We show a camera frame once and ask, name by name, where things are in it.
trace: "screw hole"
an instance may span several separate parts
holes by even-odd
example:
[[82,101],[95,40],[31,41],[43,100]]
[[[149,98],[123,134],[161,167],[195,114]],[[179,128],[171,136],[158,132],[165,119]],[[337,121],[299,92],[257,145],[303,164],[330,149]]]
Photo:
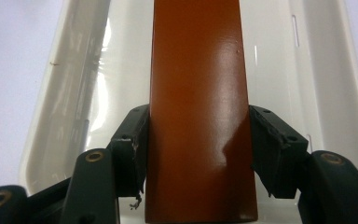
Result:
[[93,223],[94,221],[95,221],[95,215],[86,214],[79,219],[78,223],[79,224],[90,224],[90,223]]
[[344,161],[340,157],[338,157],[338,156],[336,156],[334,154],[331,154],[331,153],[324,153],[324,154],[321,155],[321,157],[325,161],[327,161],[329,163],[332,163],[332,164],[335,164],[335,165],[344,164]]
[[86,156],[86,161],[99,161],[103,158],[103,153],[101,151],[91,152]]
[[289,140],[292,141],[292,142],[295,142],[295,141],[298,140],[298,139],[297,139],[296,137],[294,137],[294,136],[288,136],[287,139],[289,139]]

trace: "white container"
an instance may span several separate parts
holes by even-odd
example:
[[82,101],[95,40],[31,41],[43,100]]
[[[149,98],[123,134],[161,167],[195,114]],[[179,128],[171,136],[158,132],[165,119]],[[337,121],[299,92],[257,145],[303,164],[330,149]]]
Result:
[[[309,151],[358,168],[358,67],[344,3],[241,0],[241,19],[250,103],[306,136]],[[81,152],[106,147],[128,111],[148,103],[152,27],[152,0],[65,1],[21,162],[30,193],[69,177]],[[301,223],[296,200],[256,186],[257,223]],[[144,204],[130,211],[132,202],[120,199],[122,223],[145,223]]]

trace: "black plastic part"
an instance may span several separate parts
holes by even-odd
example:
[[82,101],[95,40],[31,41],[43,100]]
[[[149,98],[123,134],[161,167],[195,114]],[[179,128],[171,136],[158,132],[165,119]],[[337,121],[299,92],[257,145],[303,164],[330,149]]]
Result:
[[313,219],[302,216],[303,222],[358,224],[358,170],[355,166],[334,152],[316,151],[310,157],[308,168],[313,203],[318,200],[317,206],[323,212],[314,213]]
[[27,195],[20,186],[0,187],[0,224],[25,223]]
[[61,224],[119,223],[112,154],[93,149],[77,157]]
[[301,191],[298,211],[303,224],[324,224],[325,213],[313,190]]
[[148,145],[149,105],[133,108],[113,135],[112,151],[118,197],[144,193]]
[[293,199],[296,196],[296,168],[304,162],[308,141],[271,111],[250,105],[253,169],[269,195]]
[[29,224],[49,224],[60,221],[63,202],[71,178],[44,189],[28,198],[27,213]]

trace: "wooden block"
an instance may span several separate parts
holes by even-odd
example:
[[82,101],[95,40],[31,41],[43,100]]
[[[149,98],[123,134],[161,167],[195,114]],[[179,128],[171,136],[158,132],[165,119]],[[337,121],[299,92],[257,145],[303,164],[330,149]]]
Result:
[[155,0],[145,219],[257,219],[238,0]]

